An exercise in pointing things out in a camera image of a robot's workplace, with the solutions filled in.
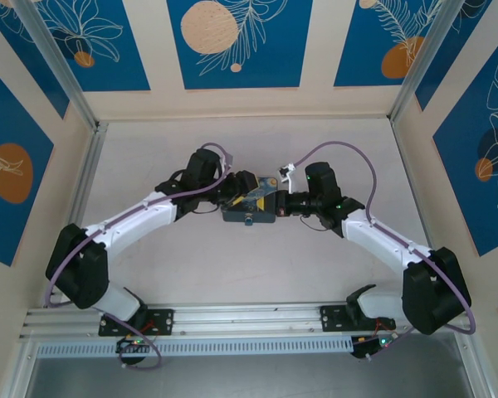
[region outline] robotic arm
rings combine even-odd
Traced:
[[[217,172],[221,174],[219,178],[214,177]],[[328,163],[312,163],[305,173],[309,191],[292,192],[290,189],[272,194],[275,195],[276,215],[316,215],[326,229],[361,245],[387,264],[403,284],[403,312],[417,330],[431,334],[464,311],[461,300],[427,266],[425,258],[447,275],[470,306],[461,269],[450,250],[431,250],[415,245],[370,217],[369,209],[363,204],[341,195]],[[281,169],[284,181],[290,174],[291,170]],[[146,322],[147,306],[128,289],[109,281],[108,264],[124,248],[149,232],[196,210],[201,201],[224,206],[257,187],[253,174],[247,171],[227,173],[215,152],[198,149],[184,170],[159,184],[154,192],[130,209],[85,229],[75,224],[65,227],[57,240],[46,277],[52,279],[57,274],[56,286],[78,308],[96,308],[141,329]],[[58,273],[73,250],[77,254]],[[381,316],[376,313],[379,306],[369,310],[368,300],[364,300],[362,309],[373,318]]]

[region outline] black bracket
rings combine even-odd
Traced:
[[[358,304],[358,298],[374,284],[368,284],[347,297],[347,304],[324,305],[320,308],[323,332],[375,331],[379,324],[394,330],[397,327],[391,318],[367,318]]]
[[[172,309],[148,309],[145,312],[145,322],[141,328],[145,336],[171,336],[173,329]],[[105,315],[101,317],[98,335],[101,337],[125,337],[131,333],[119,323]]]

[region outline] blue decorative panel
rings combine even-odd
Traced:
[[[298,87],[311,0],[168,0],[187,90]]]
[[[415,91],[422,110],[430,102],[437,87],[441,84],[442,79],[456,60],[489,4],[491,4],[491,0],[466,0],[463,3],[459,15],[452,23],[452,29],[448,31]]]
[[[0,2],[0,32],[41,87],[56,112],[63,118],[70,102],[65,91],[44,61],[17,14],[9,6],[9,2],[3,0]]]
[[[84,91],[149,90],[122,0],[35,5]]]
[[[11,265],[53,143],[0,80],[0,262]]]
[[[442,0],[358,0],[334,86],[400,85]]]
[[[498,47],[433,138],[483,255],[498,246]]]

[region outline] perforated metal strip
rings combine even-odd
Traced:
[[[224,339],[167,339],[155,343],[163,356],[265,355],[301,354],[315,352],[352,352],[349,336],[288,337],[288,338],[224,338]],[[100,358],[116,357],[115,341],[102,342],[46,342],[38,350],[37,358]],[[154,356],[149,347],[142,347],[129,357]]]

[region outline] gray floor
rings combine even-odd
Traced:
[[[454,337],[411,336],[372,362],[349,354],[172,357],[153,372],[115,359],[38,360],[31,398],[473,396]]]

